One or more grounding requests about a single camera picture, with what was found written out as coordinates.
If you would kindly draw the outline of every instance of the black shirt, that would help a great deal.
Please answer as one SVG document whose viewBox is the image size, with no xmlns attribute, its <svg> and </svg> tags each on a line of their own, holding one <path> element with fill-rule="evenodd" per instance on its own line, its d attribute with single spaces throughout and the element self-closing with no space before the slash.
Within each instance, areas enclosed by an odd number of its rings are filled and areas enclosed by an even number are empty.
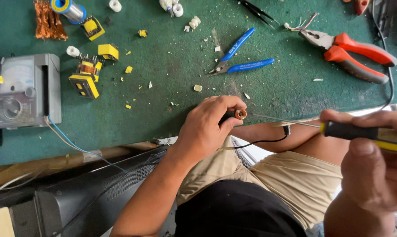
<svg viewBox="0 0 397 237">
<path fill-rule="evenodd" d="M 180 205 L 176 237 L 306 236 L 275 194 L 240 180 L 221 180 Z"/>
</svg>

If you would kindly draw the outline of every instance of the hand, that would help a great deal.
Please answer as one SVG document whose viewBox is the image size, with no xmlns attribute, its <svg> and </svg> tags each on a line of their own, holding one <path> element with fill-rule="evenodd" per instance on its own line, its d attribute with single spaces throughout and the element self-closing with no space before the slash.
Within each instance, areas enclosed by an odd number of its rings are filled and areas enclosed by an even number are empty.
<svg viewBox="0 0 397 237">
<path fill-rule="evenodd" d="M 379 111 L 362 117 L 326 110 L 322 121 L 350 122 L 359 127 L 397 131 L 397 112 Z M 375 215 L 397 211 L 397 153 L 381 150 L 373 141 L 357 138 L 349 144 L 341 171 L 343 193 Z"/>
<path fill-rule="evenodd" d="M 206 158 L 222 146 L 233 127 L 242 125 L 242 120 L 228 118 L 219 127 L 222 116 L 227 110 L 246 108 L 247 105 L 237 96 L 212 96 L 204 99 L 188 114 L 171 152 L 176 151 L 180 156 L 191 154 L 194 157 L 192 162 L 195 163 Z"/>
</svg>

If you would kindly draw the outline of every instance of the black wire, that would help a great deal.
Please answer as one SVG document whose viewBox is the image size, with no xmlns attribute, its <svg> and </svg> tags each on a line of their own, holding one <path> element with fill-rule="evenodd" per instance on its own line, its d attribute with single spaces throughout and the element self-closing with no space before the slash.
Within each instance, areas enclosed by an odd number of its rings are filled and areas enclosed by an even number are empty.
<svg viewBox="0 0 397 237">
<path fill-rule="evenodd" d="M 248 143 L 247 145 L 236 146 L 235 149 L 248 147 L 249 145 L 253 145 L 253 144 L 255 144 L 255 143 L 275 143 L 275 142 L 280 142 L 280 141 L 284 140 L 284 139 L 287 138 L 287 137 L 288 137 L 288 135 L 285 135 L 284 138 L 281 138 L 281 139 L 279 139 L 279 140 L 273 140 L 273 141 L 270 141 L 270 140 L 260 140 L 260 141 L 255 141 L 255 142 L 252 142 L 252 143 Z"/>
<path fill-rule="evenodd" d="M 374 18 L 374 7 L 375 6 L 374 6 L 374 1 L 373 1 L 372 6 L 371 6 L 371 17 L 373 18 L 374 25 L 377 28 L 377 31 L 379 32 L 379 35 L 381 37 L 381 41 L 383 43 L 383 48 L 385 51 L 387 51 L 386 41 L 384 39 L 383 33 L 381 32 L 380 27 Z M 392 103 L 393 99 L 395 98 L 395 84 L 393 82 L 392 70 L 390 67 L 388 67 L 388 73 L 389 73 L 390 97 L 389 97 L 389 100 L 387 100 L 386 104 L 383 107 L 381 107 L 380 110 L 383 110 L 384 108 L 389 106 Z"/>
<path fill-rule="evenodd" d="M 155 164 L 159 164 L 159 162 L 155 162 L 155 163 L 150 163 L 150 164 L 143 164 L 140 168 L 143 168 L 145 166 L 148 165 L 155 165 Z M 91 205 L 93 205 L 93 203 L 95 203 L 102 195 L 104 195 L 109 189 L 111 189 L 113 186 L 115 186 L 116 184 L 118 184 L 122 179 L 124 179 L 125 177 L 127 177 L 128 174 L 122 176 L 120 179 L 118 179 L 117 181 L 115 181 L 113 184 L 111 184 L 111 186 L 109 186 L 108 188 L 106 188 L 104 191 L 102 191 L 99 195 L 97 195 L 95 197 L 95 199 L 93 199 L 89 204 L 87 204 L 83 209 L 81 209 L 81 211 L 79 213 L 77 213 L 63 228 L 61 228 L 59 231 L 55 232 L 54 234 L 52 234 L 50 237 L 56 237 L 59 234 L 62 234 L 72 223 L 74 223 L 74 221 L 79 218 L 82 214 L 84 214 L 90 207 Z"/>
</svg>

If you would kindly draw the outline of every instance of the screwdriver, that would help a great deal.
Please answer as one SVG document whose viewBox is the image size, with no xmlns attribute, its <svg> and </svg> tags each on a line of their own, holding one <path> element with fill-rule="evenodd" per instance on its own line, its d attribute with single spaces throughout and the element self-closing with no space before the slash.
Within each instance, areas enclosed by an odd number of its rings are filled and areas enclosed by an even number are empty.
<svg viewBox="0 0 397 237">
<path fill-rule="evenodd" d="M 337 137 L 346 140 L 353 140 L 357 137 L 364 137 L 375 142 L 380 148 L 397 152 L 397 131 L 389 128 L 381 127 L 358 127 L 349 123 L 338 123 L 328 121 L 322 123 L 320 126 L 315 124 L 306 124 L 292 120 L 275 118 L 265 115 L 253 113 L 254 116 L 263 117 L 267 119 L 275 119 L 295 124 L 301 124 L 310 127 L 317 127 L 320 133 L 324 133 L 326 137 Z"/>
</svg>

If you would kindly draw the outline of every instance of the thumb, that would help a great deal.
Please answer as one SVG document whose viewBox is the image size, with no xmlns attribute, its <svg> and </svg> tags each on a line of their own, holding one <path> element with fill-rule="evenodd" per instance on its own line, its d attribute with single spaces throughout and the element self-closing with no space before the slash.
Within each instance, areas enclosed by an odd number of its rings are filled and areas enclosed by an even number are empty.
<svg viewBox="0 0 397 237">
<path fill-rule="evenodd" d="M 243 123 L 244 122 L 242 121 L 242 119 L 228 118 L 220 125 L 220 133 L 224 136 L 227 136 L 229 132 L 233 129 L 233 127 L 240 126 Z"/>
<path fill-rule="evenodd" d="M 342 162 L 343 189 L 352 192 L 354 201 L 363 208 L 381 206 L 387 196 L 386 163 L 380 148 L 371 140 L 356 138 Z"/>
</svg>

